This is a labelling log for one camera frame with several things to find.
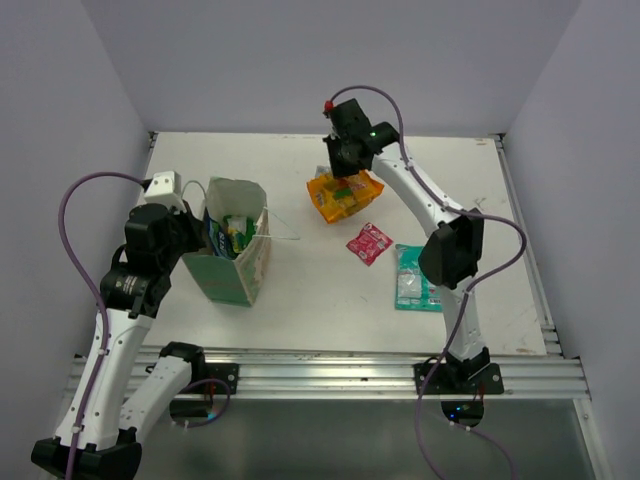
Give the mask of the dark blue chips packet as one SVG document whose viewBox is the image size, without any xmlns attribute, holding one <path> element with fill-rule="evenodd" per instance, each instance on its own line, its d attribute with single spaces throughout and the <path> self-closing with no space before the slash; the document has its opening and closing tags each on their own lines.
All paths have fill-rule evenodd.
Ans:
<svg viewBox="0 0 640 480">
<path fill-rule="evenodd" d="M 213 254 L 217 257 L 235 260 L 238 254 L 233 250 L 231 240 L 226 230 L 218 221 L 210 216 L 207 209 L 204 210 L 203 223 Z"/>
</svg>

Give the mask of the green paper bag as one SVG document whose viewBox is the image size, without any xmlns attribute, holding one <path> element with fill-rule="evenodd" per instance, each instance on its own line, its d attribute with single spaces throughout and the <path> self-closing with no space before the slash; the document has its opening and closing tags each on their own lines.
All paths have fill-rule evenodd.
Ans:
<svg viewBox="0 0 640 480">
<path fill-rule="evenodd" d="M 235 260 L 217 257 L 207 246 L 182 257 L 194 281 L 212 302 L 251 307 L 264 282 L 273 240 L 298 241 L 300 235 L 281 219 L 267 202 L 265 190 L 249 180 L 212 177 L 204 190 L 204 210 L 226 230 L 227 215 L 250 217 L 255 234 Z"/>
</svg>

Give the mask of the green snack packet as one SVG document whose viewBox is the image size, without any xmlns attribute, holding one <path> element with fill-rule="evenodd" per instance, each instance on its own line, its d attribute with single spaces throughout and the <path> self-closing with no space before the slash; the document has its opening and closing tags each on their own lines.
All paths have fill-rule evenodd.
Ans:
<svg viewBox="0 0 640 480">
<path fill-rule="evenodd" d="M 223 221 L 232 250 L 241 254 L 255 234 L 255 222 L 250 217 L 238 215 L 227 215 Z"/>
</svg>

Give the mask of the orange yellow snack packet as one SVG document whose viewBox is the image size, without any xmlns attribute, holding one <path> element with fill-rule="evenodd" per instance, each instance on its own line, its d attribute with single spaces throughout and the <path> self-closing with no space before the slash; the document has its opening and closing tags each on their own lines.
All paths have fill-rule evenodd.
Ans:
<svg viewBox="0 0 640 480">
<path fill-rule="evenodd" d="M 384 185 L 365 170 L 337 178 L 331 172 L 306 183 L 312 204 L 327 224 L 349 218 L 378 198 Z"/>
</svg>

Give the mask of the teal candy packet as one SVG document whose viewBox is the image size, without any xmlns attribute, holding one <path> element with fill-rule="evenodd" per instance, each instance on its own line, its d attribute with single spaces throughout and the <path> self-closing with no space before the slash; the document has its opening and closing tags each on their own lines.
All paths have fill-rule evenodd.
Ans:
<svg viewBox="0 0 640 480">
<path fill-rule="evenodd" d="M 406 311 L 442 311 L 437 288 L 424 276 L 419 267 L 422 248 L 396 244 L 395 308 Z"/>
</svg>

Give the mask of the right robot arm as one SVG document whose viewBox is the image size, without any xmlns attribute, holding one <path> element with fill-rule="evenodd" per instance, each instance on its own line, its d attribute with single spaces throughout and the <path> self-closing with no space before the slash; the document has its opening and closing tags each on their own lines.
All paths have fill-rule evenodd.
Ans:
<svg viewBox="0 0 640 480">
<path fill-rule="evenodd" d="M 362 170 L 374 173 L 409 208 L 427 242 L 418 265 L 437 288 L 446 327 L 444 365 L 437 374 L 451 389 L 468 392 L 490 364 L 482 337 L 476 300 L 469 290 L 478 272 L 484 220 L 476 209 L 464 212 L 409 155 L 400 133 L 389 123 L 374 125 L 355 99 L 327 101 L 324 115 L 331 133 L 324 138 L 332 173 L 345 177 Z"/>
</svg>

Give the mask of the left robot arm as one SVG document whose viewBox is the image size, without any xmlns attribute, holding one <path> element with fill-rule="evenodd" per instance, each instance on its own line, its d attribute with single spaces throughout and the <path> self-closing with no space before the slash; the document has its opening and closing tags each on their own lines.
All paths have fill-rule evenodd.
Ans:
<svg viewBox="0 0 640 480">
<path fill-rule="evenodd" d="M 127 385 L 140 347 L 185 253 L 204 246 L 203 224 L 189 206 L 134 208 L 126 242 L 99 288 L 94 340 L 71 405 L 53 437 L 35 443 L 32 462 L 58 479 L 132 479 L 143 443 L 182 390 L 208 379 L 201 347 L 172 341 L 132 396 Z"/>
</svg>

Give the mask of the grey snack packet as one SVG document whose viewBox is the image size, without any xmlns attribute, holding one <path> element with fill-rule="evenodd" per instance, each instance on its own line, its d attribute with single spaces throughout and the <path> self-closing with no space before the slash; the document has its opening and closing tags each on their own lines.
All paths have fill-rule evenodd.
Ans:
<svg viewBox="0 0 640 480">
<path fill-rule="evenodd" d="M 316 167 L 316 171 L 315 171 L 315 177 L 321 177 L 323 175 L 326 174 L 330 174 L 332 172 L 331 168 L 329 166 L 325 166 L 325 165 L 318 165 Z"/>
</svg>

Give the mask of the pink snack packet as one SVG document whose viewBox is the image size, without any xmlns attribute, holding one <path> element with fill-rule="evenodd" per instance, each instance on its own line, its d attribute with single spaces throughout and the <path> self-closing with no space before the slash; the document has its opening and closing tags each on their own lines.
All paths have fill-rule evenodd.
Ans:
<svg viewBox="0 0 640 480">
<path fill-rule="evenodd" d="M 365 265 L 371 266 L 392 245 L 393 240 L 388 235 L 368 222 L 362 227 L 359 234 L 346 244 L 346 248 Z"/>
</svg>

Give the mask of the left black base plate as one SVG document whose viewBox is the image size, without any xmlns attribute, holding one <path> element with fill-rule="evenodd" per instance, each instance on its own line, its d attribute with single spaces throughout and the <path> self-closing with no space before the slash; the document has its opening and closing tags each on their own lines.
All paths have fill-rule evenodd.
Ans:
<svg viewBox="0 0 640 480">
<path fill-rule="evenodd" d="M 205 363 L 197 368 L 180 394 L 202 395 L 206 398 L 235 395 L 240 378 L 239 370 L 237 363 Z"/>
</svg>

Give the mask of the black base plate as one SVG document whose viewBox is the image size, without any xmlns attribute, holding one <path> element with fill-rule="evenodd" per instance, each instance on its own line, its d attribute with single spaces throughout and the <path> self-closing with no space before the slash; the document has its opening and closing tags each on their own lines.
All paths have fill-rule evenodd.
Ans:
<svg viewBox="0 0 640 480">
<path fill-rule="evenodd" d="M 471 377 L 455 373 L 446 363 L 441 363 L 431 375 L 424 395 L 501 395 L 505 393 L 502 374 L 497 363 L 489 363 Z"/>
<path fill-rule="evenodd" d="M 180 394 L 202 395 L 206 398 L 235 395 L 240 378 L 239 370 L 237 363 L 205 363 L 197 368 Z"/>
</svg>

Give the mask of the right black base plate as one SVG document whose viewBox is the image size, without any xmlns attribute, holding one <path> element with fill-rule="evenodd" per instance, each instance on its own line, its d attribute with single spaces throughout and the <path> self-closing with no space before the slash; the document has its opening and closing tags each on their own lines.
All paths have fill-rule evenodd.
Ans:
<svg viewBox="0 0 640 480">
<path fill-rule="evenodd" d="M 441 363 L 431 375 L 424 395 L 501 395 L 505 393 L 502 374 L 497 363 L 489 363 L 471 377 L 455 373 L 446 363 Z"/>
</svg>

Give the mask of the aluminium mounting rail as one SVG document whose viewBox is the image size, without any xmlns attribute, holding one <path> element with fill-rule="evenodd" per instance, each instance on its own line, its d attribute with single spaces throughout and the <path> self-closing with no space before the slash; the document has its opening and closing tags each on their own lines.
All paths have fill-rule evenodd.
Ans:
<svg viewBox="0 0 640 480">
<path fill-rule="evenodd" d="M 425 358 L 402 353 L 213 349 L 209 367 L 224 371 L 243 400 L 413 400 Z M 431 387 L 433 399 L 584 400 L 590 397 L 578 360 L 498 356 L 461 391 Z"/>
</svg>

